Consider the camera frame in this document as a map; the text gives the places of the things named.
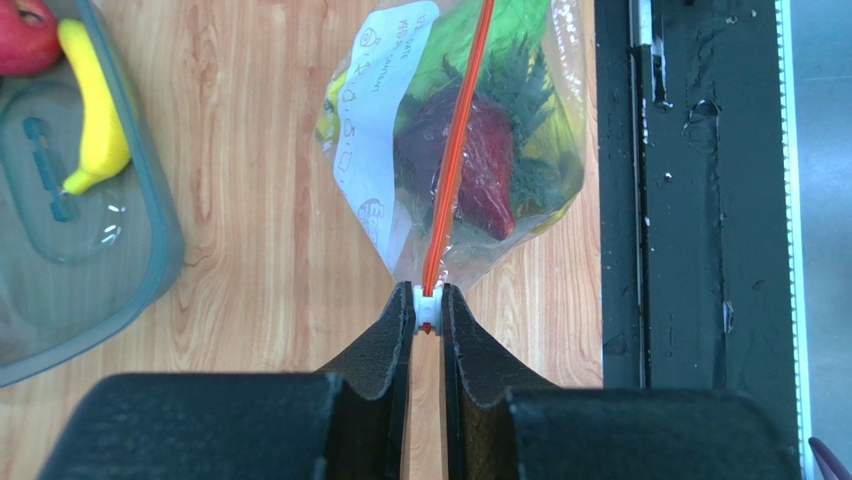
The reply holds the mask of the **dark purple plum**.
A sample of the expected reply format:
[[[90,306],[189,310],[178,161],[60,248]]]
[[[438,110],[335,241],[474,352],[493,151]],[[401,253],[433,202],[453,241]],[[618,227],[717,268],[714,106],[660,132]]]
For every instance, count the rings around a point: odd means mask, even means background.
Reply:
[[[401,186],[427,204],[434,201],[457,97],[456,88],[433,95],[394,138]],[[515,229],[510,206],[513,154],[508,113],[496,101],[476,94],[462,151],[457,217],[498,241]]]

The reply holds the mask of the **clear zip top bag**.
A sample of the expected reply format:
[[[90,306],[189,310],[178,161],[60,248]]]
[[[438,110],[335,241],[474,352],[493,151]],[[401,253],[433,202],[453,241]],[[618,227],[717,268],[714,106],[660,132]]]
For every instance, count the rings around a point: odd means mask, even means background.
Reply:
[[[542,48],[584,169],[587,62],[580,1],[380,1],[332,77],[314,135],[334,180],[395,280],[413,289],[415,331],[439,333],[447,285],[466,290],[538,234],[520,220],[498,241],[456,218],[462,151],[488,54],[516,37]],[[437,84],[444,64],[461,85],[432,204],[394,179],[397,108],[408,89]]]

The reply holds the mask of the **yellow banana bunch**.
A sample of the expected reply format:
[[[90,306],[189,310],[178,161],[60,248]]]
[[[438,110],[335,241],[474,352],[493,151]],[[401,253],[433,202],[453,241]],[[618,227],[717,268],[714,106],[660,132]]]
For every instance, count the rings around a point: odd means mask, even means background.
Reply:
[[[396,186],[430,204],[449,133],[461,74],[450,64],[426,92],[408,89],[397,108]],[[481,73],[469,116],[456,218],[502,241],[520,220],[534,234],[549,229],[570,207],[584,169],[569,113],[542,59],[528,67],[497,65]]]

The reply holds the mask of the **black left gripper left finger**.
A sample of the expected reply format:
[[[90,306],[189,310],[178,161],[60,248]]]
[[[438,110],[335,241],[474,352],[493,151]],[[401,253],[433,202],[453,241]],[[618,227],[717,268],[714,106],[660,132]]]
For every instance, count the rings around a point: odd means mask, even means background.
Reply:
[[[397,284],[313,372],[126,373],[79,403],[44,479],[397,479],[414,330]]]

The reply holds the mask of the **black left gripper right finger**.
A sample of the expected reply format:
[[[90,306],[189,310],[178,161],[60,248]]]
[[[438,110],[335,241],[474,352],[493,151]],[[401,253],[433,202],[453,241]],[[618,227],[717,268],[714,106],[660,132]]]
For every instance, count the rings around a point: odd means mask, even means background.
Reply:
[[[726,390],[561,388],[443,289],[451,479],[797,479],[796,456],[751,399]]]

